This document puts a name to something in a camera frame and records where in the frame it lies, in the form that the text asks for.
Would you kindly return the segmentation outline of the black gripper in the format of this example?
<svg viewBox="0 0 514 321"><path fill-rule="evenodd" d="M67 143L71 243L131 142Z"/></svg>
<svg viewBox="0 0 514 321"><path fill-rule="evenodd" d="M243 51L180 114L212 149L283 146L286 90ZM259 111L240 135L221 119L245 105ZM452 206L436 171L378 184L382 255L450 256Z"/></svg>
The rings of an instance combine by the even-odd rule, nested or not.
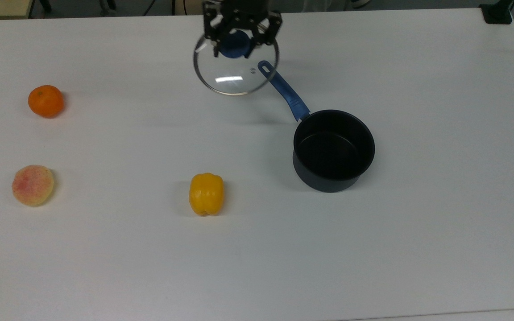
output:
<svg viewBox="0 0 514 321"><path fill-rule="evenodd" d="M213 46L213 57L220 56L220 27L231 25L251 31L249 48L244 57L249 59L253 50L261 45L275 43L283 24L280 12L270 12L268 0L209 0L202 2L203 36ZM259 26L269 24L261 31Z"/></svg>

